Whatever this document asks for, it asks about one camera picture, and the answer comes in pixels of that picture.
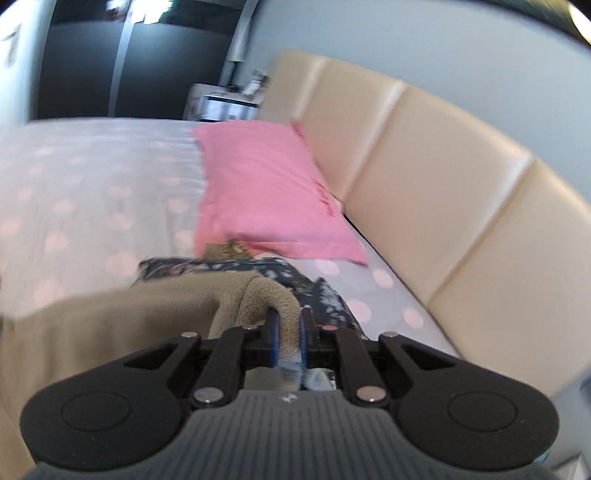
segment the pink pillowcase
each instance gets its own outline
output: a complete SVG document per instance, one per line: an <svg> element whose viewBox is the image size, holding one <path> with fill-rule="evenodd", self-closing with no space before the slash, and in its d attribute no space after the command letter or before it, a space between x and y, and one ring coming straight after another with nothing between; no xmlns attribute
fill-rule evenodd
<svg viewBox="0 0 591 480"><path fill-rule="evenodd" d="M240 240L254 254L344 259L365 253L325 188L301 133L255 120L203 125L193 131L207 173L195 249Z"/></svg>

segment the brown fabric item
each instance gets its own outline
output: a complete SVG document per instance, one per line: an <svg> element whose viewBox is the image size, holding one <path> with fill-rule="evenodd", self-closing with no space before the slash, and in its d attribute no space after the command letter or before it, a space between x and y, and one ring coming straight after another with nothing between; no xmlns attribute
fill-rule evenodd
<svg viewBox="0 0 591 480"><path fill-rule="evenodd" d="M203 260L250 260L251 253L240 243L231 238L225 244L207 244Z"/></svg>
<svg viewBox="0 0 591 480"><path fill-rule="evenodd" d="M33 466L17 425L37 391L186 330L215 338L262 323L270 307L281 315L280 355L295 358L300 306L286 288L252 272L154 280L0 319L0 480Z"/></svg>

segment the black floral fabric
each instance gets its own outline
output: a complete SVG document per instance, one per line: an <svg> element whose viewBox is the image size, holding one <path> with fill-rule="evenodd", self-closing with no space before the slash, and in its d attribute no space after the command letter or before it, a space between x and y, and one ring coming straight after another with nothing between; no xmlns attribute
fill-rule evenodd
<svg viewBox="0 0 591 480"><path fill-rule="evenodd" d="M367 340L363 329L341 296L322 277L312 282L282 258L211 261L194 258L149 258L139 264L138 281L188 273L255 271L283 285L300 306L311 309L316 325L351 328Z"/></svg>

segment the beige headboard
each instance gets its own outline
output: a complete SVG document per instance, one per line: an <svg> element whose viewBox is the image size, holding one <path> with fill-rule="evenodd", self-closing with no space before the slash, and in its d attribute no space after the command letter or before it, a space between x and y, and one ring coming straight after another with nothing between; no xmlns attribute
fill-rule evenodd
<svg viewBox="0 0 591 480"><path fill-rule="evenodd" d="M345 214L470 361L553 395L591 366L591 209L400 80L286 51L259 119L301 122Z"/></svg>

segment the bed sheet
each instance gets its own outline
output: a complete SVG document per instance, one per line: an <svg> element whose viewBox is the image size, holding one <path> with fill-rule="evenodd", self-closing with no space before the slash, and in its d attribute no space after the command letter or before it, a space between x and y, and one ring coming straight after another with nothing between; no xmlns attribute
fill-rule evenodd
<svg viewBox="0 0 591 480"><path fill-rule="evenodd" d="M74 119L0 134L0 311L20 317L65 297L127 287L140 260L191 256L206 187L193 122ZM366 334L386 330L455 355L389 266L355 232L368 267L291 260L323 276Z"/></svg>

